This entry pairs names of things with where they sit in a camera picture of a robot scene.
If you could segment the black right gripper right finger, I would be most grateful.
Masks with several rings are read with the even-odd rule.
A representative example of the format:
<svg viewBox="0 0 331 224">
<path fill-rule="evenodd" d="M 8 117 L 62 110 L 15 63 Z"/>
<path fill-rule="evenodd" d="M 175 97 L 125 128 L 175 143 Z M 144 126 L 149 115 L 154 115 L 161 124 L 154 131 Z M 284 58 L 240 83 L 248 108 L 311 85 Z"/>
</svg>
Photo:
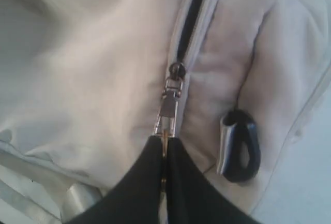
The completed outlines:
<svg viewBox="0 0 331 224">
<path fill-rule="evenodd" d="M 248 216 L 200 172 L 178 138 L 168 142 L 167 162 L 169 223 L 248 223 Z"/>
</svg>

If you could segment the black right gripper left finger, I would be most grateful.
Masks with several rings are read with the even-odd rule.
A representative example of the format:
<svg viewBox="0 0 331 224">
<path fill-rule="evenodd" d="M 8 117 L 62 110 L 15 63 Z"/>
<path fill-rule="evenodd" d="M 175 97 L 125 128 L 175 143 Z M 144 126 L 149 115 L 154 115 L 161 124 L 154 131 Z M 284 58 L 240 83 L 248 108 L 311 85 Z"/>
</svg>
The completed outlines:
<svg viewBox="0 0 331 224">
<path fill-rule="evenodd" d="M 158 223 L 161 172 L 161 139 L 151 136 L 132 168 L 77 223 Z"/>
</svg>

